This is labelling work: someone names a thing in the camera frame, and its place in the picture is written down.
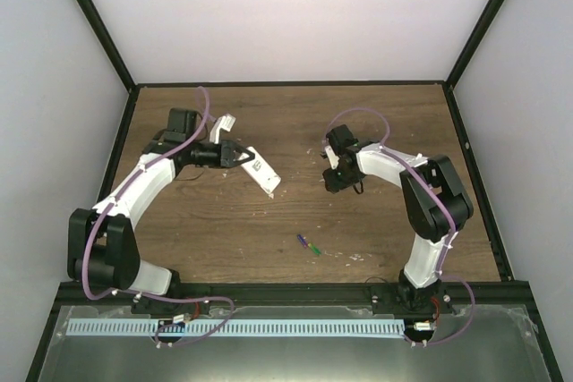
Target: robotic arm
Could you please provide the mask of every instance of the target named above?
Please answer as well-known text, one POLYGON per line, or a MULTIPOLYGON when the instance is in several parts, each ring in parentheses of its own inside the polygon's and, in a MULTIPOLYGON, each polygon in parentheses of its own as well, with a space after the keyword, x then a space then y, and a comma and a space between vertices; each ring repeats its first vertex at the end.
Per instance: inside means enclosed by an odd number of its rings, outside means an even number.
POLYGON ((327 141, 325 157, 330 168, 323 173, 327 191, 336 193, 353 187, 361 194, 362 180, 369 174, 402 188, 415 238, 410 260, 398 277, 398 295, 411 309, 427 302, 437 292, 441 264, 449 244, 474 213, 451 161, 445 156, 428 158, 393 149, 382 150, 379 142, 360 142, 344 124, 332 129, 327 141), (451 214, 455 232, 450 231, 448 219, 428 192, 397 158, 412 167, 431 188, 440 189, 437 198, 451 214))
POLYGON ((143 150, 137 166, 122 183, 92 209, 76 209, 68 230, 68 276, 81 280, 84 251, 96 219, 105 218, 96 232, 88 264, 90 283, 118 290, 171 295, 176 297, 180 284, 174 270, 157 267, 140 259, 133 230, 141 216, 161 190, 188 165, 211 168, 242 166, 267 192, 280 178, 253 148, 244 148, 232 140, 221 140, 220 131, 230 131, 235 118, 225 115, 217 120, 209 141, 193 141, 183 150, 150 163, 167 154, 195 132, 198 113, 172 109, 167 128, 159 132, 143 150))

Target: wooden table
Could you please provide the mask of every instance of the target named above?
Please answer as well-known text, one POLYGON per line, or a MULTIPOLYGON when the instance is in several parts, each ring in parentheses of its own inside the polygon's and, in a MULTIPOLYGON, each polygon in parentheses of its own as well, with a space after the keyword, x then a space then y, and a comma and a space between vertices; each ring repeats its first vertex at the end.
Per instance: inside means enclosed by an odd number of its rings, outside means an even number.
MULTIPOLYGON (((254 146, 282 183, 271 199, 240 167, 205 169, 199 179, 186 181, 203 170, 188 166, 159 194, 137 225, 140 254, 178 270, 186 282, 396 279, 414 239, 402 191, 368 177, 363 195, 352 190, 330 194, 321 181, 328 167, 320 157, 325 127, 349 107, 384 113, 392 128, 391 148, 450 156, 475 203, 440 86, 214 88, 210 94, 213 115, 229 112, 237 119, 227 136, 254 146), (298 233, 322 255, 304 249, 298 233)), ((171 107, 197 108, 194 90, 141 90, 115 185, 151 137, 166 127, 171 107)), ((359 138, 384 133, 375 115, 353 113, 342 121, 359 138)), ((474 217, 454 244, 446 273, 471 281, 499 280, 476 203, 474 217)))

